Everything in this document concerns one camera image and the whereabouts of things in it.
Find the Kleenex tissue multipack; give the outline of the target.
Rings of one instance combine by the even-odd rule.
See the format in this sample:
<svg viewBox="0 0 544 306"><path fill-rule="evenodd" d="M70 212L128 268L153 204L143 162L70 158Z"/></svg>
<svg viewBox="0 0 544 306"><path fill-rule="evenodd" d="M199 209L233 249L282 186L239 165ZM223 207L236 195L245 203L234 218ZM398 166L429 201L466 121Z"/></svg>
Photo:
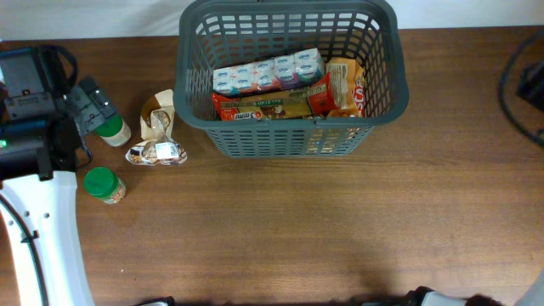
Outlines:
<svg viewBox="0 0 544 306"><path fill-rule="evenodd" d="M213 71L212 90L226 97L304 88L325 75L317 48Z"/></svg>

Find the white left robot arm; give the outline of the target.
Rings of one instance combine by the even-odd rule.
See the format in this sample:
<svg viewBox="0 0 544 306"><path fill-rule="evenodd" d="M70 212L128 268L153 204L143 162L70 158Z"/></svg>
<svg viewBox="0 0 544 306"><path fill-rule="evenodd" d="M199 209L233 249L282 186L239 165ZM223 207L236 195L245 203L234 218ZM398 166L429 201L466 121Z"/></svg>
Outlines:
<svg viewBox="0 0 544 306"><path fill-rule="evenodd" d="M54 45L1 53L1 216L24 305L91 305L77 231L77 152L117 111Z"/></svg>

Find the San Remo spaghetti packet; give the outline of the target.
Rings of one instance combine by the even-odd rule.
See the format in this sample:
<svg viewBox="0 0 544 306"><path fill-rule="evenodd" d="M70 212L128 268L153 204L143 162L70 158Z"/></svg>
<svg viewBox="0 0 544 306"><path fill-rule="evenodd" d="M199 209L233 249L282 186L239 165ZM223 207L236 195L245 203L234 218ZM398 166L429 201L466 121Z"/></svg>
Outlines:
<svg viewBox="0 0 544 306"><path fill-rule="evenodd" d="M331 79L332 74L328 72L306 88L244 98L227 98L214 93L212 102L223 121L314 118L337 108Z"/></svg>

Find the brown paper snack bag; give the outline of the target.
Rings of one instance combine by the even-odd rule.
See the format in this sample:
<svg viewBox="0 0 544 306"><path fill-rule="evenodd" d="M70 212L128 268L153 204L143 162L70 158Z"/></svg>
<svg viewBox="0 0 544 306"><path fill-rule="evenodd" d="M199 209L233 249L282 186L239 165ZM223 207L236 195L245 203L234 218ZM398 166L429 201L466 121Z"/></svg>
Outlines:
<svg viewBox="0 0 544 306"><path fill-rule="evenodd" d="M125 159L137 166L174 166L184 163L187 153L172 137L174 117L172 89L163 90L149 98L139 117L143 141L131 147Z"/></svg>

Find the green lid jar cream contents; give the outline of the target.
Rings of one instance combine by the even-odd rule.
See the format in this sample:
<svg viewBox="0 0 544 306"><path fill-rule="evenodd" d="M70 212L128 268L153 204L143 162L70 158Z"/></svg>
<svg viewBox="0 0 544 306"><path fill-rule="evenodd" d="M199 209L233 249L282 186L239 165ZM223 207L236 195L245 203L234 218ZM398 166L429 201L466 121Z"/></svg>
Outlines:
<svg viewBox="0 0 544 306"><path fill-rule="evenodd" d="M120 115L114 115L108 122L98 126L94 132L113 147L126 144L132 135L130 127Z"/></svg>

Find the grey plastic laundry basket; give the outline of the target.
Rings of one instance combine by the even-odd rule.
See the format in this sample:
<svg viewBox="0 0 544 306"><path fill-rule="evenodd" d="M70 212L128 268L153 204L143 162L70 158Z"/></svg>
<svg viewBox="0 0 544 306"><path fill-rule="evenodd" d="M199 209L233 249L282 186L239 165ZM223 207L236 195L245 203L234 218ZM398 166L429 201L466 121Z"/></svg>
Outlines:
<svg viewBox="0 0 544 306"><path fill-rule="evenodd" d="M176 113L227 156L347 155L408 105L398 21L384 0L195 1L178 28ZM308 48L363 67L363 116L237 122L219 117L212 100L215 69Z"/></svg>

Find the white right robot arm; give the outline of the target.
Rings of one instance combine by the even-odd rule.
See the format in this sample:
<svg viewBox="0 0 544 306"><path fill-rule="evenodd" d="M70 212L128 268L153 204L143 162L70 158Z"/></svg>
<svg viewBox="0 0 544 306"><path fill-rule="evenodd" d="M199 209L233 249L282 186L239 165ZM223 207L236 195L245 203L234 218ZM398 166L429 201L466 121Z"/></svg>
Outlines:
<svg viewBox="0 0 544 306"><path fill-rule="evenodd" d="M543 145L543 139L540 136L536 136L530 133L523 125L521 125L512 115L508 109L505 101L505 87L510 76L510 72L516 62L516 59L510 59L507 62L507 66L501 75L498 88L499 104L503 110L503 113L507 119L528 139L531 141ZM430 288L420 286L415 291L409 292L411 298L417 300L417 305L422 306L500 306L501 303L497 302L491 297L486 297L481 294L476 294L469 298L460 297L448 297L440 292L431 290ZM543 270L535 279L534 283L524 293L524 295L515 303L515 305L543 305Z"/></svg>

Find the green lid jar labelled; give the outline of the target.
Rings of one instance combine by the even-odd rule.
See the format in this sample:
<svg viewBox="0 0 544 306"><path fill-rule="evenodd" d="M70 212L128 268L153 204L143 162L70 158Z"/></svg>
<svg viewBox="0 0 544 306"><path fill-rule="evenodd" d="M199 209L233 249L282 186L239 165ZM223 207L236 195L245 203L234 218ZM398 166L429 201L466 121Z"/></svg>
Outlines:
<svg viewBox="0 0 544 306"><path fill-rule="evenodd" d="M127 191L125 183L106 167L91 169L84 178L84 189L106 204L118 203Z"/></svg>

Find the orange brown snack bag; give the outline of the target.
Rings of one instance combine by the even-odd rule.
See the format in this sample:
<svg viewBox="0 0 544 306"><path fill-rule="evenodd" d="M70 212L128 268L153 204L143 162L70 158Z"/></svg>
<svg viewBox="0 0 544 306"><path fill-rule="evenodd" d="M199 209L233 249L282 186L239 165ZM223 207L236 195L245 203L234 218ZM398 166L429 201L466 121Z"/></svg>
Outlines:
<svg viewBox="0 0 544 306"><path fill-rule="evenodd" d="M332 58L326 64L337 108L328 117L364 117L366 105L364 68L355 60Z"/></svg>

